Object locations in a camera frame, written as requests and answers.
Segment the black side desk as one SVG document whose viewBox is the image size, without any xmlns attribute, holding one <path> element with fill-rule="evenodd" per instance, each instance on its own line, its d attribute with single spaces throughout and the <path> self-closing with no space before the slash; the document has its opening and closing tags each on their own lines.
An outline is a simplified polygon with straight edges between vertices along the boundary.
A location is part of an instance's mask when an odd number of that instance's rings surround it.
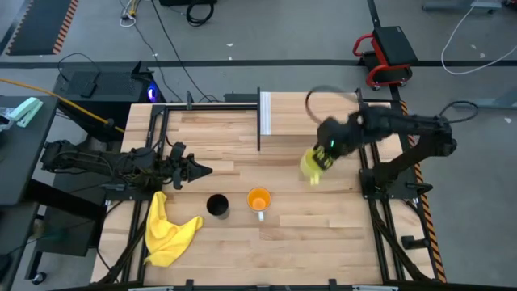
<svg viewBox="0 0 517 291">
<path fill-rule="evenodd" d="M 23 200 L 43 144 L 53 122 L 57 98 L 37 96 L 43 104 L 25 127 L 14 121 L 0 132 L 0 205 L 15 205 Z"/>
</svg>

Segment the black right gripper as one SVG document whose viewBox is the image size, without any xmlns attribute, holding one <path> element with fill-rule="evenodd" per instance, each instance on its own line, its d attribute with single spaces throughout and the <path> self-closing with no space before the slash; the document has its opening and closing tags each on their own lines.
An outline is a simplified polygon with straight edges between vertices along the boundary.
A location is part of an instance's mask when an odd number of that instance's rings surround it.
<svg viewBox="0 0 517 291">
<path fill-rule="evenodd" d="M 346 123 L 341 123 L 332 116 L 323 120 L 317 128 L 317 146 L 313 150 L 313 160 L 329 169 L 332 157 L 347 156 L 365 144 L 364 128 L 360 112 L 348 116 Z"/>
</svg>

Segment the yellow mug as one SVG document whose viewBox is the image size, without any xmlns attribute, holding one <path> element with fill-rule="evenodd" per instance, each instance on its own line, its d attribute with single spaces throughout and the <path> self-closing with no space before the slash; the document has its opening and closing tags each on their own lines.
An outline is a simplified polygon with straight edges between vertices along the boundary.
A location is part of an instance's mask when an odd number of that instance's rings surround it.
<svg viewBox="0 0 517 291">
<path fill-rule="evenodd" d="M 322 164 L 318 164 L 313 160 L 313 150 L 308 149 L 304 153 L 300 161 L 300 170 L 302 174 L 309 179 L 311 185 L 318 185 L 320 177 L 328 170 Z"/>
</svg>

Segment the orange black hazard tape strip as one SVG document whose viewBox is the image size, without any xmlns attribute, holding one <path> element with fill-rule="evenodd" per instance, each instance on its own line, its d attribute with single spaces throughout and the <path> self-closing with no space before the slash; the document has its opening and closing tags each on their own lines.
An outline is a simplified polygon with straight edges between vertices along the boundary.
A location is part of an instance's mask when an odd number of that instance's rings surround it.
<svg viewBox="0 0 517 291">
<path fill-rule="evenodd" d="M 399 101 L 399 103 L 401 105 L 401 110 L 402 110 L 403 114 L 405 116 L 408 116 L 409 110 L 406 106 L 406 103 L 404 101 Z M 417 142 L 412 137 L 408 136 L 407 139 L 408 139 L 408 142 L 411 147 L 416 146 Z M 416 175 L 416 181 L 418 183 L 423 183 L 422 171 L 421 171 L 419 162 L 417 162 L 414 165 L 414 173 Z M 420 202 L 418 202 L 417 205 L 419 208 L 422 209 L 422 213 L 423 213 L 424 234 L 426 235 L 427 240 L 429 241 L 430 246 L 428 247 L 428 249 L 431 253 L 430 259 L 431 259 L 431 263 L 432 263 L 432 266 L 434 269 L 435 278 L 436 278 L 436 280 L 438 280 L 442 283 L 447 283 L 447 278 L 446 278 L 445 271 L 443 268 L 442 258 L 439 253 L 439 245 L 437 242 L 437 238 L 435 236 L 435 228 L 432 223 L 431 209 L 429 206 L 429 201 L 426 196 L 427 192 L 419 194 Z"/>
</svg>

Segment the white mug with orange inside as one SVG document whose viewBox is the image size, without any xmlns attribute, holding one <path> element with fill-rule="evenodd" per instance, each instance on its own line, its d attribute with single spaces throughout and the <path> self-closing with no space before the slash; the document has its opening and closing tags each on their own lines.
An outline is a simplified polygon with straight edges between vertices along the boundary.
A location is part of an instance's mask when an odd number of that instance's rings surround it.
<svg viewBox="0 0 517 291">
<path fill-rule="evenodd" d="M 250 209 L 258 215 L 258 220 L 263 222 L 265 212 L 271 205 L 271 194 L 266 188 L 253 188 L 249 191 L 246 202 Z"/>
</svg>

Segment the black computer tower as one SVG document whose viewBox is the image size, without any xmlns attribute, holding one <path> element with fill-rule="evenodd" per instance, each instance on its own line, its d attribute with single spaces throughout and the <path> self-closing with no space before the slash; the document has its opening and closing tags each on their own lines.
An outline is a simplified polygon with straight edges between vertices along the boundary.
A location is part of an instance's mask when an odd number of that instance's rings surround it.
<svg viewBox="0 0 517 291">
<path fill-rule="evenodd" d="M 103 122 L 60 104 L 60 110 L 93 138 L 108 142 L 122 141 L 134 103 L 165 103 L 153 77 L 153 71 L 140 62 L 130 65 L 67 65 L 61 69 L 53 93 L 109 122 Z"/>
</svg>

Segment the yellow cloth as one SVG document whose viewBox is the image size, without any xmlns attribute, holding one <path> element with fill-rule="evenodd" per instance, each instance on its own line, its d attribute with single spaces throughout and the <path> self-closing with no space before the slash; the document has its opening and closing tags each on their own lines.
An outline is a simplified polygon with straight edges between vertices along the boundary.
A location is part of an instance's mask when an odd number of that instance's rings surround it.
<svg viewBox="0 0 517 291">
<path fill-rule="evenodd" d="M 169 267 L 191 245 L 196 232 L 204 225 L 201 216 L 193 217 L 183 225 L 175 225 L 166 213 L 167 195 L 158 191 L 153 199 L 145 223 L 145 245 L 149 252 L 145 263 L 155 267 Z"/>
</svg>

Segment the red and black rolling stool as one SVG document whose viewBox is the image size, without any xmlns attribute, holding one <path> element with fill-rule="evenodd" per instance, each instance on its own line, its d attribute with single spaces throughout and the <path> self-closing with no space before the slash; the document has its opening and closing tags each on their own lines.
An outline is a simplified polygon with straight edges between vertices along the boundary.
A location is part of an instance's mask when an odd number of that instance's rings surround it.
<svg viewBox="0 0 517 291">
<path fill-rule="evenodd" d="M 374 28 L 355 42 L 352 53 L 368 68 L 366 84 L 374 91 L 383 86 L 405 86 L 413 76 L 411 66 L 418 61 L 399 26 Z"/>
</svg>

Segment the black floor mat orange stripes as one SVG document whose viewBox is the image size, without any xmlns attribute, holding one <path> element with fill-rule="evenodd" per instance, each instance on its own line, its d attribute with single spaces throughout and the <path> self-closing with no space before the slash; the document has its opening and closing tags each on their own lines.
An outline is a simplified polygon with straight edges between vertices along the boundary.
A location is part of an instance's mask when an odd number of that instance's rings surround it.
<svg viewBox="0 0 517 291">
<path fill-rule="evenodd" d="M 78 9 L 78 0 L 30 0 L 11 41 L 8 56 L 57 55 Z"/>
</svg>

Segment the mint green stapler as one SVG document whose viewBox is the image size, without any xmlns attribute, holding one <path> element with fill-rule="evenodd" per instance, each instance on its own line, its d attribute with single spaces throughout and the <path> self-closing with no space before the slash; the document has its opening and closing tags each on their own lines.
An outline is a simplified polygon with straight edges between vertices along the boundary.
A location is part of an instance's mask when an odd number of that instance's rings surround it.
<svg viewBox="0 0 517 291">
<path fill-rule="evenodd" d="M 20 128 L 26 128 L 43 104 L 44 102 L 36 97 L 30 97 L 22 102 L 18 107 L 12 109 L 7 114 L 7 118 L 15 121 L 16 125 Z"/>
</svg>

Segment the tall black cup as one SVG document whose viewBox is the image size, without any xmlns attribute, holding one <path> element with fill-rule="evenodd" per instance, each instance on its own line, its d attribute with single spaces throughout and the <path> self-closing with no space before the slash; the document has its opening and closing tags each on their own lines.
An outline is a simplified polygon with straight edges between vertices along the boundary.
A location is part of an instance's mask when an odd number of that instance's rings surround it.
<svg viewBox="0 0 517 291">
<path fill-rule="evenodd" d="M 220 220 L 225 220 L 229 216 L 229 201 L 222 194 L 210 196 L 206 208 L 211 215 Z"/>
</svg>

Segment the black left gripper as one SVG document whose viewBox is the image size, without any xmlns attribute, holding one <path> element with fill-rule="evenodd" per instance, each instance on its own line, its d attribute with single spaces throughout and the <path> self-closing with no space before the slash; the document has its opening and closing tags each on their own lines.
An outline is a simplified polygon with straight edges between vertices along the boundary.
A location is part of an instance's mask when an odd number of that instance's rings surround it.
<svg viewBox="0 0 517 291">
<path fill-rule="evenodd" d="M 181 189 L 184 178 L 182 172 L 187 169 L 187 161 L 183 157 L 183 152 L 186 146 L 182 142 L 175 142 L 172 145 L 171 152 L 165 160 L 165 166 L 163 167 L 164 176 L 169 179 L 167 183 L 172 183 L 174 189 Z M 199 164 L 194 156 L 188 157 L 188 180 L 194 181 L 200 179 L 212 173 L 212 168 Z"/>
</svg>

